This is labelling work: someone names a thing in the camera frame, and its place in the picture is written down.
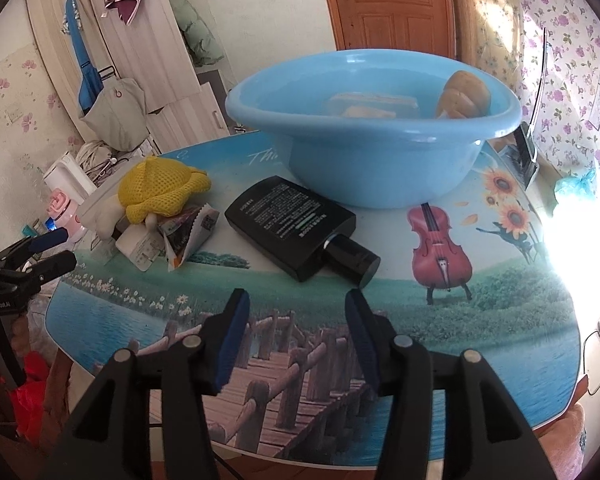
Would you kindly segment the white charger block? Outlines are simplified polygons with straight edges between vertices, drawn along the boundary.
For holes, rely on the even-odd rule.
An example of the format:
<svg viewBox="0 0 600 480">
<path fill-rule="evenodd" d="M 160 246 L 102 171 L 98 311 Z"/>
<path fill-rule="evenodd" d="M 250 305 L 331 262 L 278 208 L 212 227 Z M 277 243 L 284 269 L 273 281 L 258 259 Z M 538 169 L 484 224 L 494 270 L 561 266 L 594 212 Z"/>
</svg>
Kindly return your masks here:
<svg viewBox="0 0 600 480">
<path fill-rule="evenodd" d="M 116 240 L 116 247 L 137 270 L 146 272 L 164 251 L 164 240 L 143 223 L 131 224 Z"/>
</svg>

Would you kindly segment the snack packet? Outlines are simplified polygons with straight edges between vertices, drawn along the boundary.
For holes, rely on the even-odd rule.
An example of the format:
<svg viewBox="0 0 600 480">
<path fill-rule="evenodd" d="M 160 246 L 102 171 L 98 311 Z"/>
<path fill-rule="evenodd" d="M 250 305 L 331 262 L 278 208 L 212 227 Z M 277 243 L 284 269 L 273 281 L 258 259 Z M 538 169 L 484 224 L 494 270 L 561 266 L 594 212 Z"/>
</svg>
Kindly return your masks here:
<svg viewBox="0 0 600 480">
<path fill-rule="evenodd" d="M 186 207 L 180 214 L 158 222 L 168 259 L 168 271 L 178 269 L 212 235 L 220 213 L 209 204 Z"/>
</svg>

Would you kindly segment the black bottle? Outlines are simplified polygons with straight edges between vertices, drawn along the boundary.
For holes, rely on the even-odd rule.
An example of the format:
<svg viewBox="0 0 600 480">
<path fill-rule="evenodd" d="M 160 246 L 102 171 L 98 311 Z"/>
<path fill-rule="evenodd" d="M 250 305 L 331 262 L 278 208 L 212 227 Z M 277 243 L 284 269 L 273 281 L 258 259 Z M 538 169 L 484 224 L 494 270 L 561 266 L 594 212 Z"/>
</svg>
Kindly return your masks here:
<svg viewBox="0 0 600 480">
<path fill-rule="evenodd" d="M 378 255 L 351 238 L 354 212 L 283 177 L 250 186 L 228 206 L 225 218 L 299 282 L 329 268 L 363 288 L 380 265 Z"/>
</svg>

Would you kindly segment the beige plush toy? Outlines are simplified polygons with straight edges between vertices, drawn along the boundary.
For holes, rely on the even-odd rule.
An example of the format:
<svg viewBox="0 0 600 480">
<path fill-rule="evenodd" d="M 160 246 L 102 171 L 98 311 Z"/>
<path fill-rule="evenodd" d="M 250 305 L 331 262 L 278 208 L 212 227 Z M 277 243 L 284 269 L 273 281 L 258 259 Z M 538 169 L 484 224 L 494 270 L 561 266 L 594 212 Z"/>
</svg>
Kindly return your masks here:
<svg viewBox="0 0 600 480">
<path fill-rule="evenodd" d="M 458 70 L 446 82 L 437 104 L 437 118 L 470 119 L 488 114 L 491 92 L 467 70 Z"/>
</svg>

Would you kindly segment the white plush in yellow mesh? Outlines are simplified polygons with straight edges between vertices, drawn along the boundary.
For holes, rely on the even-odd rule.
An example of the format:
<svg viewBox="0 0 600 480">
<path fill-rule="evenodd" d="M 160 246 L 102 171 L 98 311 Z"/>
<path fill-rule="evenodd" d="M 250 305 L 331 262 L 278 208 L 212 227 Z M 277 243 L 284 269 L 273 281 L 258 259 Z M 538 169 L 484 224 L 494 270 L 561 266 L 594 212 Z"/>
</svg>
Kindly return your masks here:
<svg viewBox="0 0 600 480">
<path fill-rule="evenodd" d="M 101 240 L 109 240 L 123 218 L 129 224 L 142 224 L 148 217 L 154 223 L 160 217 L 174 217 L 193 195 L 207 193 L 211 187 L 204 170 L 149 156 L 110 177 L 78 207 L 76 218 Z"/>
</svg>

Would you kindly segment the grey tote bag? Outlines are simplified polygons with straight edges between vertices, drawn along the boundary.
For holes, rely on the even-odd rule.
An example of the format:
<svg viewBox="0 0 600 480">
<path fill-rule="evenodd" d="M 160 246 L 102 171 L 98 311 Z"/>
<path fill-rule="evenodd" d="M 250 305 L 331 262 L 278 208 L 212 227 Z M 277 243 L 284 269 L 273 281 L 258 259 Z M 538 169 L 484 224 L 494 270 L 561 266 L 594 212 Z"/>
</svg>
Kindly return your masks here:
<svg viewBox="0 0 600 480">
<path fill-rule="evenodd" d="M 132 152 L 148 137 L 145 93 L 132 78 L 108 79 L 80 119 L 102 142 Z"/>
</svg>

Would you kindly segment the white wardrobe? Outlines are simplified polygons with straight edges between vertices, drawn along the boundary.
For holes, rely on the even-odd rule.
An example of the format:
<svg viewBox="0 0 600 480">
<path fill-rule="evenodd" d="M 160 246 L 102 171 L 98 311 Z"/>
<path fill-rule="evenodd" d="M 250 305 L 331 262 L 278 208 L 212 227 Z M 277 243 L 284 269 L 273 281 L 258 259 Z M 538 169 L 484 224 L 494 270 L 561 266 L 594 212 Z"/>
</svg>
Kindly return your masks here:
<svg viewBox="0 0 600 480">
<path fill-rule="evenodd" d="M 80 118 L 82 80 L 71 39 L 62 31 L 66 0 L 26 0 L 33 35 L 60 102 L 84 141 L 96 133 Z M 230 129 L 210 84 L 199 81 L 169 0 L 144 0 L 125 25 L 104 0 L 76 0 L 92 64 L 132 78 L 145 93 L 147 125 L 167 153 L 228 136 Z"/>
</svg>

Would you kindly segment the blue plastic bag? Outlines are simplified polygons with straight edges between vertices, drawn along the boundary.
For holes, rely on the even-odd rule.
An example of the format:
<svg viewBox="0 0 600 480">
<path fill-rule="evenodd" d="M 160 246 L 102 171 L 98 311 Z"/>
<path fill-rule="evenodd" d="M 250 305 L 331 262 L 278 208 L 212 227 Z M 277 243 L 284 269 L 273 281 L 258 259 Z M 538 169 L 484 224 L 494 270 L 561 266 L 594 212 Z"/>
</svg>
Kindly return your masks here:
<svg viewBox="0 0 600 480">
<path fill-rule="evenodd" d="M 564 200 L 592 200 L 596 189 L 596 170 L 590 168 L 582 176 L 570 176 L 559 179 L 554 186 L 558 202 Z"/>
</svg>

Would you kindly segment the green quilt roll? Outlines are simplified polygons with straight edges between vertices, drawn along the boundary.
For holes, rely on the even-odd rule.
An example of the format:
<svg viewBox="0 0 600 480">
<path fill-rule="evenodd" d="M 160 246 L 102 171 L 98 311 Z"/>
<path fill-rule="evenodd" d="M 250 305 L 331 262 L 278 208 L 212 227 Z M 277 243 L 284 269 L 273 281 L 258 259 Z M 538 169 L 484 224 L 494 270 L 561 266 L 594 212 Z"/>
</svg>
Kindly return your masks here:
<svg viewBox="0 0 600 480">
<path fill-rule="evenodd" d="M 220 62 L 224 53 L 192 4 L 188 0 L 169 1 L 194 66 L 210 66 Z"/>
</svg>

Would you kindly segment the blue plastic basin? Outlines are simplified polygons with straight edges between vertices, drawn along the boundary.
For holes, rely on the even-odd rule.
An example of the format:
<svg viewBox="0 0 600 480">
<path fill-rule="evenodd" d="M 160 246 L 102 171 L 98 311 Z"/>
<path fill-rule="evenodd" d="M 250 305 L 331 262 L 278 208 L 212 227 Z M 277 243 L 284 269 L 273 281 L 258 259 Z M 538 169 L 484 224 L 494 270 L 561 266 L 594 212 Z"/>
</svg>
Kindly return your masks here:
<svg viewBox="0 0 600 480">
<path fill-rule="evenodd" d="M 451 76 L 486 85 L 486 114 L 439 118 Z M 409 50 L 358 49 L 295 58 L 230 90 L 235 122 L 268 134 L 307 188 L 349 206 L 402 209 L 456 188 L 491 139 L 521 122 L 515 93 L 478 68 Z"/>
</svg>

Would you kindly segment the brown wooden door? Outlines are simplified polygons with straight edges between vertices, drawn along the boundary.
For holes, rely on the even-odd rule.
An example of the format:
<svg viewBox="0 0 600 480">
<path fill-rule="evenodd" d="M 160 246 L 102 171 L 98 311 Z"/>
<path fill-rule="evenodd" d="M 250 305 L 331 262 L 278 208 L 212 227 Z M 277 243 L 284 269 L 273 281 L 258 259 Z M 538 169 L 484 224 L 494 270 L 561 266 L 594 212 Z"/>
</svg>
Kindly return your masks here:
<svg viewBox="0 0 600 480">
<path fill-rule="evenodd" d="M 453 0 L 326 0 L 336 48 L 456 57 Z"/>
</svg>

